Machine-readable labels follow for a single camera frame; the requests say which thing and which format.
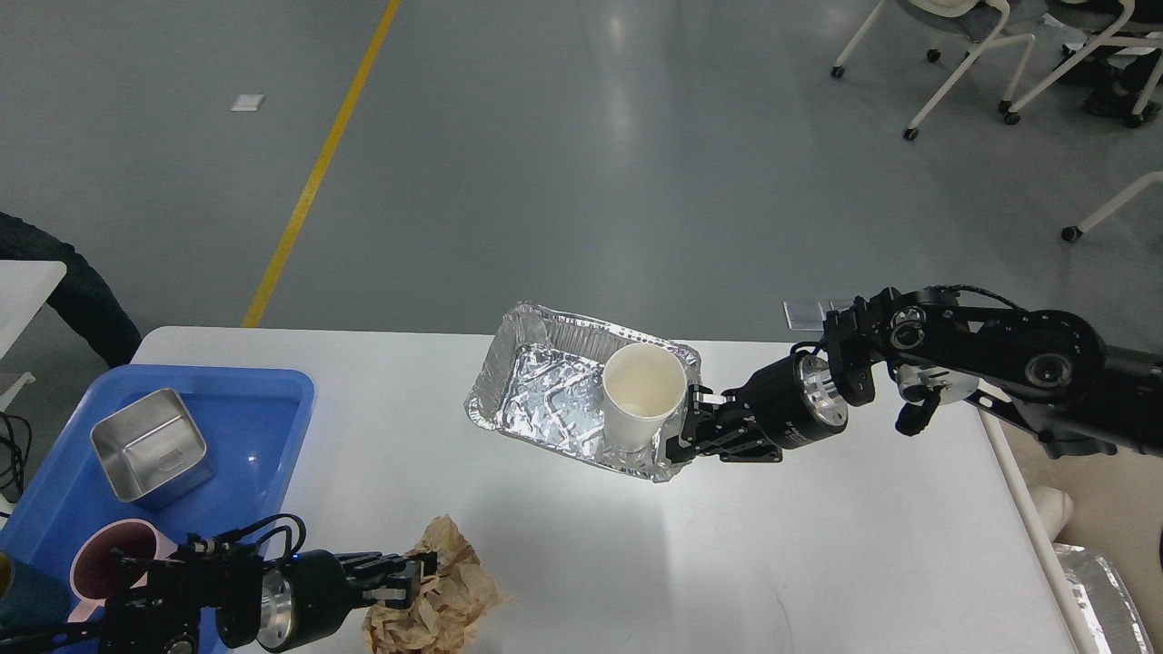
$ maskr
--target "gray floor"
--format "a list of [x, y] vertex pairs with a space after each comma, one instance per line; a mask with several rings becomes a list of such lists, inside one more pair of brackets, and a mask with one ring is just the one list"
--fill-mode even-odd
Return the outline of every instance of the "gray floor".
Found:
[[[935, 34], [890, 7], [829, 78], [871, 5], [405, 1], [263, 326], [490, 333], [534, 299], [792, 340], [784, 299], [971, 283], [1163, 350], [1163, 190], [1057, 239], [1163, 168], [1163, 127], [1077, 87], [1005, 127], [1003, 50], [905, 142], [964, 44], [928, 64]], [[0, 209], [74, 243], [143, 332], [238, 325], [384, 6], [7, 2]], [[1034, 29], [1025, 87], [1073, 38]], [[49, 311], [0, 368], [40, 378], [12, 407], [37, 461], [102, 370]]]

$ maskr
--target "chair leg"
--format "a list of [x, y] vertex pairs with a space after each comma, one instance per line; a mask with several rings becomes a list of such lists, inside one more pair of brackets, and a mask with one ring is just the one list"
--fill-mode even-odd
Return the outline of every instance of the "chair leg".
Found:
[[833, 70], [844, 65], [844, 62], [847, 62], [848, 57], [851, 56], [852, 50], [856, 49], [861, 40], [864, 38], [864, 35], [868, 34], [869, 29], [872, 27], [872, 23], [875, 23], [877, 19], [880, 17], [880, 12], [884, 10], [884, 6], [887, 3], [889, 0], [880, 0], [879, 2], [877, 2], [877, 6], [872, 9], [872, 13], [869, 14], [869, 17], [864, 19], [864, 24], [862, 24], [861, 28], [856, 30], [856, 36], [854, 36], [852, 40], [848, 42], [848, 45], [844, 45], [844, 51], [840, 54], [840, 57], [836, 59], [836, 63], [833, 64]]
[[1163, 77], [1163, 57], [1160, 57], [1155, 67], [1151, 69], [1151, 76], [1147, 78], [1147, 85], [1139, 92], [1139, 101], [1135, 102], [1134, 107], [1132, 107], [1130, 113], [1136, 116], [1143, 115], [1143, 109], [1147, 108], [1147, 101], [1151, 99], [1151, 93], [1155, 91], [1155, 87], [1158, 86], [1161, 77]]
[[1140, 177], [1139, 179], [1130, 183], [1129, 186], [1119, 191], [1119, 194], [1111, 198], [1105, 205], [1099, 207], [1094, 213], [1090, 214], [1086, 220], [1078, 223], [1078, 227], [1066, 227], [1062, 230], [1062, 237], [1066, 241], [1077, 241], [1083, 234], [1090, 232], [1098, 227], [1099, 222], [1103, 222], [1111, 216], [1112, 213], [1119, 211], [1119, 208], [1132, 200], [1135, 196], [1141, 193], [1143, 189], [1147, 189], [1151, 184], [1163, 183], [1163, 170], [1155, 172], [1148, 172], [1147, 175]]
[[937, 102], [940, 102], [941, 99], [946, 97], [946, 93], [948, 93], [949, 90], [952, 88], [954, 84], [957, 84], [957, 80], [961, 79], [963, 74], [965, 74], [965, 71], [968, 71], [969, 67], [973, 65], [973, 62], [976, 62], [977, 58], [982, 56], [982, 52], [984, 50], [985, 48], [983, 48], [982, 45], [978, 45], [977, 48], [970, 50], [969, 56], [965, 57], [965, 61], [963, 61], [961, 65], [957, 66], [955, 71], [952, 71], [952, 74], [949, 76], [949, 79], [947, 79], [946, 83], [941, 85], [941, 88], [937, 88], [937, 92], [934, 93], [932, 98], [929, 98], [929, 101], [926, 102], [923, 107], [921, 107], [921, 111], [918, 112], [915, 116], [913, 116], [913, 120], [908, 121], [908, 126], [905, 128], [906, 131], [911, 131], [920, 127], [921, 121], [925, 120], [925, 116], [929, 115], [929, 112], [933, 111], [933, 107], [937, 106]]
[[1018, 83], [1021, 81], [1021, 76], [1026, 72], [1026, 64], [1029, 63], [1029, 54], [1034, 51], [1034, 35], [1033, 34], [1021, 34], [1018, 36], [1007, 36], [1006, 38], [1016, 38], [1018, 42], [1026, 43], [1026, 50], [1021, 54], [1021, 59], [1018, 62], [1018, 69], [1014, 70], [1014, 77], [1009, 80], [1009, 86], [1006, 87], [1005, 95], [1001, 97], [1003, 102], [1008, 102], [1013, 100], [1014, 91], [1018, 90]]
[[1104, 45], [1107, 38], [1113, 36], [1116, 31], [1119, 31], [1119, 29], [1122, 28], [1123, 24], [1127, 23], [1128, 20], [1130, 20], [1130, 13], [1134, 12], [1134, 9], [1135, 9], [1134, 2], [1130, 2], [1129, 5], [1123, 5], [1122, 15], [1115, 19], [1115, 21], [1111, 23], [1110, 27], [1104, 29], [1101, 34], [1089, 40], [1086, 44], [1082, 47], [1080, 50], [1073, 54], [1073, 56], [1071, 56], [1064, 63], [1059, 64], [1058, 67], [1054, 69], [1054, 72], [1047, 76], [1047, 78], [1043, 79], [1042, 81], [1037, 83], [1037, 86], [1030, 88], [1025, 95], [1019, 98], [1018, 101], [1014, 102], [1012, 107], [1009, 107], [1009, 113], [1016, 114], [1018, 112], [1026, 108], [1026, 105], [1033, 102], [1035, 98], [1041, 95], [1042, 92], [1049, 88], [1050, 85], [1053, 85], [1055, 81], [1058, 80], [1058, 78], [1066, 74], [1066, 72], [1070, 69], [1075, 67], [1075, 65], [1077, 65], [1079, 62], [1089, 57], [1090, 54], [1093, 52], [1096, 48], [1098, 48], [1099, 45]]

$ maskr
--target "crumpled brown paper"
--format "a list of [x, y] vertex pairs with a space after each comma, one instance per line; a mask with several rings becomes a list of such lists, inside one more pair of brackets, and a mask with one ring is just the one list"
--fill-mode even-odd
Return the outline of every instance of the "crumpled brown paper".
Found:
[[364, 645], [372, 654], [456, 654], [471, 642], [480, 619], [512, 599], [480, 567], [476, 550], [448, 516], [433, 520], [408, 555], [437, 553], [436, 574], [426, 577], [408, 611], [376, 604], [364, 618]]

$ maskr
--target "foil-wrapped object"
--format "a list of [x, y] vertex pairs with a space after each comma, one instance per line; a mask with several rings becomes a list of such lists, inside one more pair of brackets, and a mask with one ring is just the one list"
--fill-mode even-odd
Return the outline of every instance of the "foil-wrapped object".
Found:
[[1054, 545], [1078, 607], [1100, 654], [1153, 654], [1143, 620], [1119, 573], [1101, 554]]
[[672, 353], [688, 384], [700, 383], [693, 348], [609, 322], [522, 303], [505, 314], [464, 410], [476, 425], [591, 465], [666, 482], [682, 465], [664, 455], [683, 429], [679, 406], [650, 445], [623, 453], [602, 439], [601, 371], [619, 348], [651, 343]]

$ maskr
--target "blue plastic tray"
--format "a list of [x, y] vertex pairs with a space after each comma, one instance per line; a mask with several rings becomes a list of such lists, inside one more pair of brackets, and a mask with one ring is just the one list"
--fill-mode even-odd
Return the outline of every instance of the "blue plastic tray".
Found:
[[[158, 511], [114, 497], [93, 454], [99, 420], [158, 389], [173, 389], [206, 438], [217, 474]], [[65, 425], [7, 526], [0, 549], [69, 584], [69, 567], [90, 535], [122, 518], [154, 523], [174, 542], [277, 513], [299, 456], [315, 396], [295, 370], [123, 365], [99, 377]], [[69, 652], [93, 652], [95, 642]], [[202, 611], [202, 653], [224, 652], [212, 611]]]

